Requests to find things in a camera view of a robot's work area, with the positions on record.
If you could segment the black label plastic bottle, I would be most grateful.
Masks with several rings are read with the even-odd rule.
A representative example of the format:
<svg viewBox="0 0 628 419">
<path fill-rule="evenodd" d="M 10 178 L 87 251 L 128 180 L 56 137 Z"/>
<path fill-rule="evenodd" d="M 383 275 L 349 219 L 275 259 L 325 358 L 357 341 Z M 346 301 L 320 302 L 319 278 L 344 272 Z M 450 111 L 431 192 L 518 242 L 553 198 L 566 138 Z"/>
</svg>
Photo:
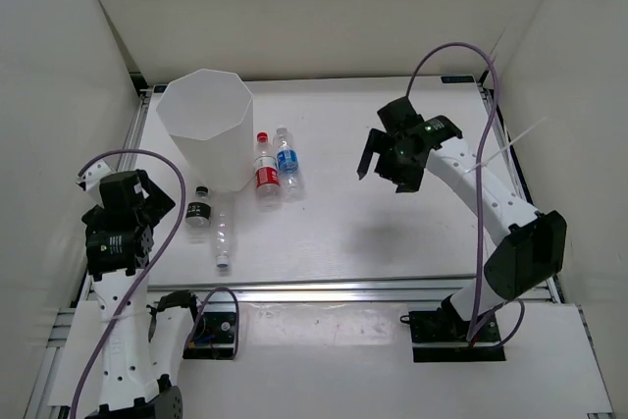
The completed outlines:
<svg viewBox="0 0 628 419">
<path fill-rule="evenodd" d="M 212 218 L 210 196 L 209 188 L 200 185 L 187 203 L 184 221 L 191 243 L 202 243 L 208 236 Z"/>
</svg>

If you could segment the blue label plastic bottle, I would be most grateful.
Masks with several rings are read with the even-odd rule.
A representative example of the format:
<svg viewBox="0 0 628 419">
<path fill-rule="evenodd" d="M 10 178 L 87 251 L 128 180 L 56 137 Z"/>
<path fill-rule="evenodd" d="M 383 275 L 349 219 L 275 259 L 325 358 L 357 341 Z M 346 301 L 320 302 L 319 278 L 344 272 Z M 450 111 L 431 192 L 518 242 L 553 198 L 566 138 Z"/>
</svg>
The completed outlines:
<svg viewBox="0 0 628 419">
<path fill-rule="evenodd" d="M 286 201 L 303 198 L 304 184 L 292 134 L 286 127 L 278 127 L 273 139 L 281 186 Z"/>
</svg>

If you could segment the red label plastic bottle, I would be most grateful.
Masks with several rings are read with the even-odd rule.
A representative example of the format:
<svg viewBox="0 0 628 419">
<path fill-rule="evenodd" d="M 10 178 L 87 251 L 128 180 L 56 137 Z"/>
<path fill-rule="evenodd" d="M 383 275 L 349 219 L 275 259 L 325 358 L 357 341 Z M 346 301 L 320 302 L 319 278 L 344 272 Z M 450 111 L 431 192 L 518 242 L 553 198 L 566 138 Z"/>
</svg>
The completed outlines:
<svg viewBox="0 0 628 419">
<path fill-rule="evenodd" d="M 255 152 L 254 177 L 257 201 L 263 208 L 277 207 L 281 200 L 278 164 L 269 137 L 263 131 L 256 135 Z"/>
</svg>

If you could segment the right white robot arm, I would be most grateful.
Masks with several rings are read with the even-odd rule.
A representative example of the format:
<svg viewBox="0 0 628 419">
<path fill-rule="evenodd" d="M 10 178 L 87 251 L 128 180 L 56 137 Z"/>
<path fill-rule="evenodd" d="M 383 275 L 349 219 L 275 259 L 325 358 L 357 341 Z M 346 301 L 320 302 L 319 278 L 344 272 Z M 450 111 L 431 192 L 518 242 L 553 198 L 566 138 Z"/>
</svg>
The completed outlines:
<svg viewBox="0 0 628 419">
<path fill-rule="evenodd" d="M 502 306 L 517 300 L 563 267 L 567 224 L 555 210 L 543 213 L 485 171 L 447 117 L 425 120 L 407 97 L 378 112 L 381 130 L 371 129 L 357 175 L 373 169 L 399 193 L 419 190 L 425 173 L 445 183 L 476 216 L 480 236 L 495 249 L 481 255 L 475 280 L 447 297 L 434 327 L 452 340 L 472 341 Z"/>
</svg>

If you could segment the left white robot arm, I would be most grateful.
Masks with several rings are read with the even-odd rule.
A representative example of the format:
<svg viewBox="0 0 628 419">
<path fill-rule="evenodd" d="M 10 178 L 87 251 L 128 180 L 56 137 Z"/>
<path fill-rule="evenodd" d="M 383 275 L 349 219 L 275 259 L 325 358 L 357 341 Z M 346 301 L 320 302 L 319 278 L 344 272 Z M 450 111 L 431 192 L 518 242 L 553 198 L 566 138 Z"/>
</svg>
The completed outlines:
<svg viewBox="0 0 628 419">
<path fill-rule="evenodd" d="M 153 233 L 174 200 L 143 170 L 88 172 L 100 201 L 82 216 L 87 271 L 104 339 L 91 357 L 101 365 L 93 418 L 181 418 L 177 378 L 184 341 L 202 336 L 206 318 L 188 290 L 147 300 Z"/>
</svg>

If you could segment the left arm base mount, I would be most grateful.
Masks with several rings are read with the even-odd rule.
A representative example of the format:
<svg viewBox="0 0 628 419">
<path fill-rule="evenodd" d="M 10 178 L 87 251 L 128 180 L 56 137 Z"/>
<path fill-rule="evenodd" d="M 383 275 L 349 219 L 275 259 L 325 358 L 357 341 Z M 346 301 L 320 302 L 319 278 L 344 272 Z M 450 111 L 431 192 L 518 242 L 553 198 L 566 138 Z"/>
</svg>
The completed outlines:
<svg viewBox="0 0 628 419">
<path fill-rule="evenodd" d="M 192 341 L 183 352 L 184 359 L 234 360 L 238 322 L 236 312 L 206 308 Z"/>
</svg>

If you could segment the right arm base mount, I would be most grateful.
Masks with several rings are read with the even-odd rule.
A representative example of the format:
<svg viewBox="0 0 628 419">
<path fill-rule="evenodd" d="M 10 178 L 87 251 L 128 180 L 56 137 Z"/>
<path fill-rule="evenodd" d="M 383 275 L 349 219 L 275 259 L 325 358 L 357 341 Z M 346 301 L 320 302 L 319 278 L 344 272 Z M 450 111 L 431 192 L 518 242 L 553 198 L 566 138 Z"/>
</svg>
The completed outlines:
<svg viewBox="0 0 628 419">
<path fill-rule="evenodd" d="M 505 361 L 504 348 L 492 315 L 472 340 L 466 338 L 468 327 L 451 324 L 436 311 L 410 311 L 399 317 L 410 330 L 414 363 L 475 363 Z"/>
</svg>

